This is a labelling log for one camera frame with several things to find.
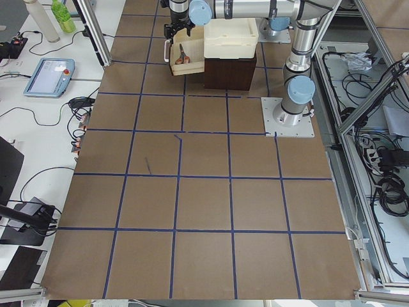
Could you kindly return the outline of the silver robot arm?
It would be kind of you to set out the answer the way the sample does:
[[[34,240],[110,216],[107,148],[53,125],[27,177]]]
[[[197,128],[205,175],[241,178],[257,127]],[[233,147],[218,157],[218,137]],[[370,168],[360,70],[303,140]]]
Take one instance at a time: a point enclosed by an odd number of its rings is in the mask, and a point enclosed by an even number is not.
[[[170,41],[181,30],[191,31],[212,19],[255,17],[272,22],[289,18],[294,29],[291,51],[283,64],[285,94],[272,116],[282,127],[298,125],[304,109],[311,102],[315,85],[309,77],[314,46],[327,29],[338,9],[339,1],[161,1],[168,8],[170,23],[164,25],[164,36]]]

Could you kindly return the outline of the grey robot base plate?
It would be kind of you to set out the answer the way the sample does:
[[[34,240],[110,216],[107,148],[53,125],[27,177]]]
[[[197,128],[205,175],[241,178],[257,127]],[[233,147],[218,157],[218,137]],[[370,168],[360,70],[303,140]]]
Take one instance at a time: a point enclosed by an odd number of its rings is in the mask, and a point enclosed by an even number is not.
[[[261,108],[266,137],[313,138],[314,129],[308,108],[300,114],[288,114],[281,107],[282,98],[262,97]]]

